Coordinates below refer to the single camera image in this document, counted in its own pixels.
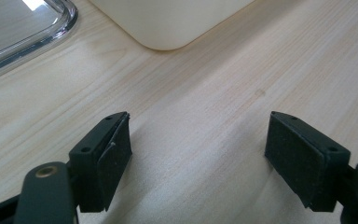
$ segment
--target white box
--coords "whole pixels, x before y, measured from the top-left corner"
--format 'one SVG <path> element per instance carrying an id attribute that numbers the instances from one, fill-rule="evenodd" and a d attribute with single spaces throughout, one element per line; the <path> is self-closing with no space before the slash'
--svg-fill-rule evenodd
<path id="1" fill-rule="evenodd" d="M 90 0 L 151 49 L 178 49 L 254 0 Z"/>

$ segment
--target clamp jaw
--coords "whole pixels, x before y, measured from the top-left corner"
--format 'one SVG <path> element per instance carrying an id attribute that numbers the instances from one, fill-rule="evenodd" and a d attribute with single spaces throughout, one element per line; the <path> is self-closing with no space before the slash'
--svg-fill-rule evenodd
<path id="1" fill-rule="evenodd" d="M 131 157 L 130 115 L 101 120 L 70 152 L 70 160 L 31 170 L 21 194 L 0 203 L 0 223 L 78 223 L 82 213 L 107 210 Z"/>
<path id="2" fill-rule="evenodd" d="M 339 201 L 341 223 L 358 223 L 358 164 L 351 153 L 306 122 L 272 112 L 265 156 L 305 207 L 333 212 Z"/>

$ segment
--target wood grain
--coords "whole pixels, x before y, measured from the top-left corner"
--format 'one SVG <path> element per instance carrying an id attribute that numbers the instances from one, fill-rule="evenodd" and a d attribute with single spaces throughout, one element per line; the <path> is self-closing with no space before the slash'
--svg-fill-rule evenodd
<path id="1" fill-rule="evenodd" d="M 0 202 L 126 110 L 133 156 L 109 211 L 81 223 L 339 223 L 340 205 L 304 209 L 263 152 L 276 110 L 358 163 L 358 1 L 257 0 L 174 51 L 74 3 L 72 35 L 0 77 Z"/>

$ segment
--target screw hole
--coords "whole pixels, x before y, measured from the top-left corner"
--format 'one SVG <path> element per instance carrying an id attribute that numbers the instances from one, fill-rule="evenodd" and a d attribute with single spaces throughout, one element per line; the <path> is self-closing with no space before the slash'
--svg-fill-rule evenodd
<path id="1" fill-rule="evenodd" d="M 330 148 L 328 148 L 328 150 L 331 151 L 331 152 L 337 152 L 338 151 L 338 149 L 336 147 L 330 147 Z"/>
<path id="2" fill-rule="evenodd" d="M 36 172 L 36 177 L 45 178 L 57 173 L 57 166 L 47 166 Z"/>
<path id="3" fill-rule="evenodd" d="M 89 152 L 91 150 L 91 148 L 89 147 L 83 147 L 80 151 L 81 152 Z"/>

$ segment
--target glass tray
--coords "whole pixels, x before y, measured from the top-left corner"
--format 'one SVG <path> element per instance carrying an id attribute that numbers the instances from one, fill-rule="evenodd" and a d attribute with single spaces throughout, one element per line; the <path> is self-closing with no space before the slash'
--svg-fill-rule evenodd
<path id="1" fill-rule="evenodd" d="M 0 0 L 0 75 L 53 47 L 76 19 L 69 0 Z"/>

